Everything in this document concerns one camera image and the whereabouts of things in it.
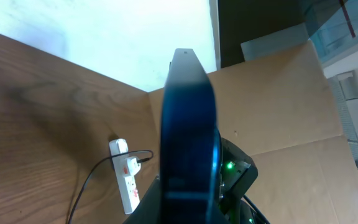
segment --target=dark blue object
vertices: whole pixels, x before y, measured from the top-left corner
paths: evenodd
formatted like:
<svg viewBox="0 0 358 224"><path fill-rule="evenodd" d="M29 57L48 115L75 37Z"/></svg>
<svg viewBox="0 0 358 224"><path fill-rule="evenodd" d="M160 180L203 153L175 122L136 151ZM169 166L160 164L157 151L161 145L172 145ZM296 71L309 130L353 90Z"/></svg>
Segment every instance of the dark blue object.
<svg viewBox="0 0 358 224"><path fill-rule="evenodd" d="M176 49L162 105L162 223L210 223L219 146L211 83L193 50Z"/></svg>

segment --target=red stripe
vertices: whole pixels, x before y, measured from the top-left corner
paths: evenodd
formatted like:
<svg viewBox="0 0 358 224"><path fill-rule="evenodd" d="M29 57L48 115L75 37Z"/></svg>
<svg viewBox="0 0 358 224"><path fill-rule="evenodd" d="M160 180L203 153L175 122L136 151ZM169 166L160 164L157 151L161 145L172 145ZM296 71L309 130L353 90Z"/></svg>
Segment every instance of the red stripe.
<svg viewBox="0 0 358 224"><path fill-rule="evenodd" d="M352 23L351 23L351 19L349 17L349 14L347 13L347 10L346 10L346 7L345 7L345 3L343 2L343 0L339 0L339 3L341 4L341 8L342 8L342 11L343 11L343 14L345 16L345 19L346 19L346 22L347 22L347 26L349 28L349 31L351 32L351 35L353 38L356 37L356 33L354 32L354 29L353 29L353 26L352 26Z"/></svg>

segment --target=green light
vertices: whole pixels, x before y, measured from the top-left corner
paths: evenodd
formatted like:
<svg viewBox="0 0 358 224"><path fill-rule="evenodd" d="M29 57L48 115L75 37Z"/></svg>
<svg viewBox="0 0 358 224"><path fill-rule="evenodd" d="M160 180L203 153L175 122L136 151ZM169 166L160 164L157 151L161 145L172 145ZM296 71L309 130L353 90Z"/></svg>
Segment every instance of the green light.
<svg viewBox="0 0 358 224"><path fill-rule="evenodd" d="M232 168L233 168L233 163L230 162L230 163L227 165L227 168L228 168L228 169L232 169Z"/></svg>

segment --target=green led indicator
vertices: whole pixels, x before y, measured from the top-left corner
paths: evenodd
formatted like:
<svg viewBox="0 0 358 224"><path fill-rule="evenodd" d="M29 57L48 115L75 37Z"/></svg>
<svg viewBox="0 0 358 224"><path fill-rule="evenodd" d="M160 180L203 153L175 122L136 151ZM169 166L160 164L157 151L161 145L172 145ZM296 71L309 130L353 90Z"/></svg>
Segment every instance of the green led indicator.
<svg viewBox="0 0 358 224"><path fill-rule="evenodd" d="M230 162L230 163L227 164L227 168L228 168L228 169L232 169L232 168L233 168L233 165L234 165L233 162Z"/></svg>

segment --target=wooden surface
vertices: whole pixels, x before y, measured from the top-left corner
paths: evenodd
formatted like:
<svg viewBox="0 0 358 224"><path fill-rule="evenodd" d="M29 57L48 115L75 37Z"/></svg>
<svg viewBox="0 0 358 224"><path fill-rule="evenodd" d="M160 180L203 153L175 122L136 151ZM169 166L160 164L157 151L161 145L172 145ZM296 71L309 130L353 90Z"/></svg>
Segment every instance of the wooden surface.
<svg viewBox="0 0 358 224"><path fill-rule="evenodd" d="M358 224L358 173L313 44L210 73L221 136L259 170L271 223ZM163 90L149 93L157 131Z"/></svg>
<svg viewBox="0 0 358 224"><path fill-rule="evenodd" d="M158 142L146 92L0 35L0 223L65 223L108 141L129 150ZM144 195L157 157L137 174ZM111 163L90 180L73 223L125 219Z"/></svg>

